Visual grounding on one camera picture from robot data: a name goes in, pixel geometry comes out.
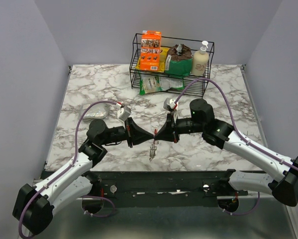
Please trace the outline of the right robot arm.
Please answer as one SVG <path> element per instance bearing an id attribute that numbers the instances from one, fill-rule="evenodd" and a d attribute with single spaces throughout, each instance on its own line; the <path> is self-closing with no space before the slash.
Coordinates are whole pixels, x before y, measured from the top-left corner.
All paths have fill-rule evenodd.
<path id="1" fill-rule="evenodd" d="M 233 125 L 216 119 L 212 106 L 204 99 L 191 101 L 190 112 L 190 118 L 178 119 L 176 110 L 170 110 L 154 138 L 177 143 L 181 134 L 201 133 L 206 143 L 230 151 L 263 170 L 263 173 L 233 171 L 218 183 L 222 194 L 255 191 L 272 195 L 290 207 L 298 204 L 298 157 L 292 159 L 269 150 Z"/>

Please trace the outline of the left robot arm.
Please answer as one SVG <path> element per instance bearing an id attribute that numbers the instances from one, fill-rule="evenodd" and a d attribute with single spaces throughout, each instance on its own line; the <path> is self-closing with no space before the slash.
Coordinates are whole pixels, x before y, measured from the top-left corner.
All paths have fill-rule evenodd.
<path id="1" fill-rule="evenodd" d="M 77 179 L 82 181 L 76 193 L 68 197 L 74 200 L 84 195 L 90 197 L 99 193 L 100 185 L 83 175 L 96 166 L 106 155 L 106 145 L 118 145 L 127 141 L 129 147 L 153 139 L 154 135 L 139 127 L 131 117 L 122 126 L 107 127 L 102 119 L 93 120 L 87 130 L 87 139 L 81 146 L 75 146 L 74 157 L 51 176 L 31 186 L 23 185 L 17 195 L 12 215 L 18 219 L 18 233 L 26 238 L 22 229 L 27 228 L 33 238 L 44 231 L 53 219 L 58 197 Z"/>

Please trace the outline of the steel key organizer red handle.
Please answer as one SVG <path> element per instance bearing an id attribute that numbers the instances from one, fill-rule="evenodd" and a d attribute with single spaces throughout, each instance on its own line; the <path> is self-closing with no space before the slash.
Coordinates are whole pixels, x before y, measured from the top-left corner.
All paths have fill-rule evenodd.
<path id="1" fill-rule="evenodd" d="M 155 158 L 158 144 L 159 141 L 154 138 L 152 144 L 150 145 L 149 161 L 152 161 Z"/>

